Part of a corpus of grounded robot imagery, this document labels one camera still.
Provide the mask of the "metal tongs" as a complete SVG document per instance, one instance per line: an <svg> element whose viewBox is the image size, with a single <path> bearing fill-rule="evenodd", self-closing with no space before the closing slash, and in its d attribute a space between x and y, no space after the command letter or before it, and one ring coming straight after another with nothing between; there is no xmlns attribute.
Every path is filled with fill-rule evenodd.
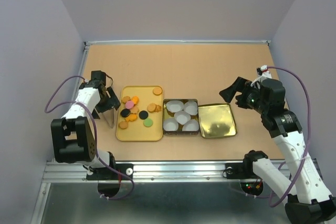
<svg viewBox="0 0 336 224"><path fill-rule="evenodd" d="M114 128L114 109L101 112L99 116L107 123L109 128Z"/></svg>

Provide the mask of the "orange fish cookie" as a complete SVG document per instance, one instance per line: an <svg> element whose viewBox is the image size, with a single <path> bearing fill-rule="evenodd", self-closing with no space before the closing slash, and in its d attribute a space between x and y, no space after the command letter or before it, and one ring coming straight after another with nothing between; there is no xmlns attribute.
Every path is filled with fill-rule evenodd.
<svg viewBox="0 0 336 224"><path fill-rule="evenodd" d="M138 118L138 116L136 114L130 114L129 116L127 116L125 118L125 120L127 122L134 122L137 118Z"/></svg>

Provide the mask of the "round tan cookie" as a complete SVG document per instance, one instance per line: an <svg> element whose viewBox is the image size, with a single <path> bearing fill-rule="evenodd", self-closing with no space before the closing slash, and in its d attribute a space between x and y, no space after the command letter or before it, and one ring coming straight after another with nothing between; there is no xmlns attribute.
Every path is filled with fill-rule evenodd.
<svg viewBox="0 0 336 224"><path fill-rule="evenodd" d="M150 103L148 106L147 106L147 110L151 113L155 112L156 110L156 104L155 103Z"/></svg>
<svg viewBox="0 0 336 224"><path fill-rule="evenodd" d="M160 95L160 94L162 94L162 92L163 92L163 90L162 90L161 87L155 87L155 88L153 89L153 94L154 94L154 95Z"/></svg>

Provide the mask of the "green round cookie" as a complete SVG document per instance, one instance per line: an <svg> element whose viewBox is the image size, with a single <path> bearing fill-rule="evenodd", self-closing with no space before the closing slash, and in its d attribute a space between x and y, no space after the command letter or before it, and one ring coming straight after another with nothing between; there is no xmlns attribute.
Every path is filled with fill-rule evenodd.
<svg viewBox="0 0 336 224"><path fill-rule="evenodd" d="M153 125L153 120L151 118L146 118L144 121L143 121L143 125L145 127L151 127Z"/></svg>

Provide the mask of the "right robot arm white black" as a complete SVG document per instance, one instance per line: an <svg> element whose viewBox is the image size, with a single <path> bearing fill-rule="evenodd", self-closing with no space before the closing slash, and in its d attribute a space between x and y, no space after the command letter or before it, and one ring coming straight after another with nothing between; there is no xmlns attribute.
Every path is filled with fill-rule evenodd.
<svg viewBox="0 0 336 224"><path fill-rule="evenodd" d="M307 152L308 141L296 115L285 108L285 88L279 80L259 78L251 82L238 77L220 91L225 102L236 100L240 108L253 109L282 153L293 176L287 178L262 151L244 156L241 170L248 177L258 176L277 195L275 207L284 204L291 223L321 223L335 217L335 197L324 184Z"/></svg>

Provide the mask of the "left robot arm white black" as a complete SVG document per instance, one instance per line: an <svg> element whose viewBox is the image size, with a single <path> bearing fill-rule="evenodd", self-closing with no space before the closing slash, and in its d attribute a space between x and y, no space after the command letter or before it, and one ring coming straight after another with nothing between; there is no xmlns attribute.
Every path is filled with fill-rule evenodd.
<svg viewBox="0 0 336 224"><path fill-rule="evenodd" d="M99 171L106 179L120 174L113 154L97 147L95 120L121 105L112 86L107 85L108 78L101 70L92 71L90 80L83 80L76 98L69 101L69 110L50 125L57 162L81 164L92 173Z"/></svg>

